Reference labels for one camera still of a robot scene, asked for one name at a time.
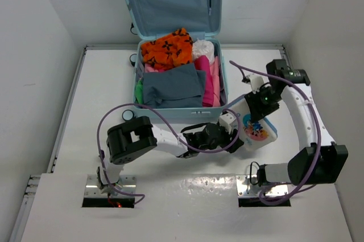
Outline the light blue hardshell suitcase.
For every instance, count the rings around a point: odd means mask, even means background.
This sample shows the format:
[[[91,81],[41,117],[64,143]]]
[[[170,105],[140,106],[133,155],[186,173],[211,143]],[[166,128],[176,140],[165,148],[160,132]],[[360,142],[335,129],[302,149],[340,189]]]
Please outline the light blue hardshell suitcase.
[[[228,82],[221,43],[216,39],[221,28],[222,0],[125,0],[140,43],[155,41],[179,28],[192,40],[214,44],[218,58],[220,105],[199,108],[158,109],[164,118],[217,118],[228,102]]]

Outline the green towel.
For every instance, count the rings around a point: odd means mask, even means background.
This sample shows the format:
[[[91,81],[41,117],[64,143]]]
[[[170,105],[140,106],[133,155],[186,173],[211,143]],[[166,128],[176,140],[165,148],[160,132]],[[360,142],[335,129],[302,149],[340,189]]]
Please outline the green towel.
[[[135,101],[137,104],[143,104],[143,80],[139,79],[134,91]]]

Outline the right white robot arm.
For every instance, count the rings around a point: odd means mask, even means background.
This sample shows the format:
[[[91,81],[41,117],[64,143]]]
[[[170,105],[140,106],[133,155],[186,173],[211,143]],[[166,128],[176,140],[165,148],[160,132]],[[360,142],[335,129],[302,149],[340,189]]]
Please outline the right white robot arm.
[[[257,122],[279,109],[284,101],[299,140],[300,151],[287,163],[264,164],[257,171],[260,186],[273,183],[312,185],[335,183],[347,158],[325,128],[312,98],[310,80],[303,69],[289,69],[283,59],[266,65],[268,86],[245,96],[251,120]]]

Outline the pink sweatshirt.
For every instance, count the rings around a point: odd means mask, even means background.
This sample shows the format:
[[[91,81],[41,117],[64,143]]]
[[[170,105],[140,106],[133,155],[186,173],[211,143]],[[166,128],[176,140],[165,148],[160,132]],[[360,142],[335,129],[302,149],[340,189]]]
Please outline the pink sweatshirt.
[[[149,64],[144,66],[144,74],[150,72],[157,72],[162,73],[165,72],[164,70],[154,69]],[[213,83],[213,91],[214,91],[214,103],[212,107],[219,107],[220,106],[220,90],[222,87],[220,86],[220,69],[218,64],[218,59],[215,58],[214,63],[210,65],[210,72],[212,76],[212,83]]]

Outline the grey-blue garment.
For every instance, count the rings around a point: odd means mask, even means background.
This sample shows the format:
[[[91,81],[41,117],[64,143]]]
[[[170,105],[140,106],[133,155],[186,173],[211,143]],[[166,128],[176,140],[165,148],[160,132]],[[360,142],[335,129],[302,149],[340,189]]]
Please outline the grey-blue garment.
[[[200,108],[204,98],[206,72],[193,64],[143,75],[143,103],[154,109]]]

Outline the magenta cloth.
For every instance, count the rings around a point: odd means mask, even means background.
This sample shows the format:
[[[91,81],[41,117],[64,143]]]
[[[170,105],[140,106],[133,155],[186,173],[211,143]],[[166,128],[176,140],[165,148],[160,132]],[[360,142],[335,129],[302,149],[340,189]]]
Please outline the magenta cloth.
[[[214,103],[214,91],[209,59],[204,55],[200,56],[194,61],[194,65],[198,75],[204,78],[204,95],[202,98],[202,106],[212,107]]]

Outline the orange patterned fleece cloth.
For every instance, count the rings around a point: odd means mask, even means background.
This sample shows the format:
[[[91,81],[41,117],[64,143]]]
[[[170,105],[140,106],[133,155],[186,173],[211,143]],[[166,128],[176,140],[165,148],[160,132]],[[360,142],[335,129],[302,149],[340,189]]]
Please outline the orange patterned fleece cloth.
[[[144,64],[167,71],[192,63],[192,48],[193,39],[190,34],[185,28],[179,28],[157,40],[142,44],[141,53]]]

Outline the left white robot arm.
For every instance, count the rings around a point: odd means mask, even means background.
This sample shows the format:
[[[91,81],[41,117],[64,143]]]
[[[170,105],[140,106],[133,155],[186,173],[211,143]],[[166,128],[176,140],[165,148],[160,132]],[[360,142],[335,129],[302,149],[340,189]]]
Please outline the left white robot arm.
[[[220,123],[203,122],[183,128],[173,134],[150,121],[149,117],[138,117],[107,131],[106,147],[109,156],[97,144],[101,165],[97,169],[98,187],[102,192],[111,192],[117,187],[122,167],[156,148],[177,158],[193,158],[199,153],[215,153],[222,149],[234,153],[243,141],[237,128],[227,130]]]

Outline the white plastic bag bundle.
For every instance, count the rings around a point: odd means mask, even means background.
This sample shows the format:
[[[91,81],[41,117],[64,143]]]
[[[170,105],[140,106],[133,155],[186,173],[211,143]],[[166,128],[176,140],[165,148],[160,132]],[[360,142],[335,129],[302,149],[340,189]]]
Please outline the white plastic bag bundle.
[[[192,46],[192,59],[197,60],[201,56],[206,56],[209,65],[212,65],[215,60],[214,44],[207,40],[197,40]]]

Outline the white first aid case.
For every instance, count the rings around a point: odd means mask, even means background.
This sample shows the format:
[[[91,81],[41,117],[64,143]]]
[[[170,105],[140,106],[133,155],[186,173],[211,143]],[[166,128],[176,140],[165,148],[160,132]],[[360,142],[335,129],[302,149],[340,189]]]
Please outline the white first aid case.
[[[244,142],[245,150],[254,151],[277,140],[277,129],[267,118],[252,122],[249,106],[243,97],[235,99],[227,107],[238,116],[235,118],[232,115],[234,121],[230,121],[231,128],[237,130],[238,121],[241,123],[239,139]]]

